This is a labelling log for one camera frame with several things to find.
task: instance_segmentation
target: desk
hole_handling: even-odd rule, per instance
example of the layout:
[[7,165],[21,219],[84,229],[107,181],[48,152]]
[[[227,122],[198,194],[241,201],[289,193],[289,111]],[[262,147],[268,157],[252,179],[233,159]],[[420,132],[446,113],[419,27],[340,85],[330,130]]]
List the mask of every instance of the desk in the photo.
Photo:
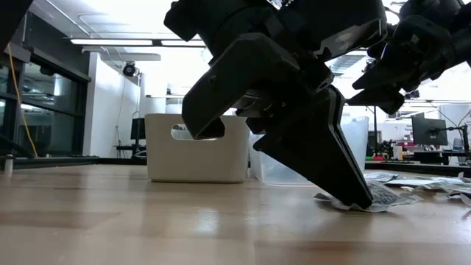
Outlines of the desk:
[[0,182],[1,261],[471,264],[471,208],[459,200],[423,193],[416,205],[371,214],[318,204],[318,191],[254,180],[151,183],[145,166],[19,170]]
[[420,163],[443,163],[448,165],[450,157],[466,157],[466,153],[454,150],[442,151],[417,151],[414,152],[414,160]]

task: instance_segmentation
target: white plastic bin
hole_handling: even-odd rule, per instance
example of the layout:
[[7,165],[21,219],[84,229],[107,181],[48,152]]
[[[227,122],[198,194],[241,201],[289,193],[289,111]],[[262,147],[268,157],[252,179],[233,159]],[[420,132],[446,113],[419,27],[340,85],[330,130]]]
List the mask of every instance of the white plastic bin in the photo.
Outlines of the white plastic bin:
[[156,182],[240,183],[247,176],[249,129],[222,116],[223,138],[195,141],[180,114],[146,115],[147,172]]

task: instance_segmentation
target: ceiling light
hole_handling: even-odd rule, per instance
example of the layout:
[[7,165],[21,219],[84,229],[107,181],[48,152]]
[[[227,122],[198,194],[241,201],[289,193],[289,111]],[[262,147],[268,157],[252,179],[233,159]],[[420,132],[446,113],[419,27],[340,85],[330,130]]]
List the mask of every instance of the ceiling light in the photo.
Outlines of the ceiling light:
[[206,47],[206,44],[202,40],[162,40],[163,46],[198,46]]
[[91,46],[153,46],[152,40],[133,39],[71,39],[76,45]]

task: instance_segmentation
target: security camera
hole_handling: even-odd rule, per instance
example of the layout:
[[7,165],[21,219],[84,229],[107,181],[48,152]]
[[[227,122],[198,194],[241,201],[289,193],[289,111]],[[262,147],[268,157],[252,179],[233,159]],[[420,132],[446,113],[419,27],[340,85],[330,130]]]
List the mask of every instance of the security camera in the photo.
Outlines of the security camera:
[[135,62],[126,62],[126,66],[123,68],[123,75],[136,77],[139,73],[139,68],[135,67]]

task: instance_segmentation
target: wall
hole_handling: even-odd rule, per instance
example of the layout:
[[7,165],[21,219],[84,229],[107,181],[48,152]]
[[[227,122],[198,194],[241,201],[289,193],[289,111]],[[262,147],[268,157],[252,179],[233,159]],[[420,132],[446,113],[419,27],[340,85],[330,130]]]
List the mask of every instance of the wall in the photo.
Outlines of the wall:
[[93,81],[87,94],[84,155],[116,158],[114,146],[118,144],[118,135],[123,145],[133,144],[132,115],[138,110],[141,89],[104,63],[95,52],[90,55],[89,68],[88,75]]

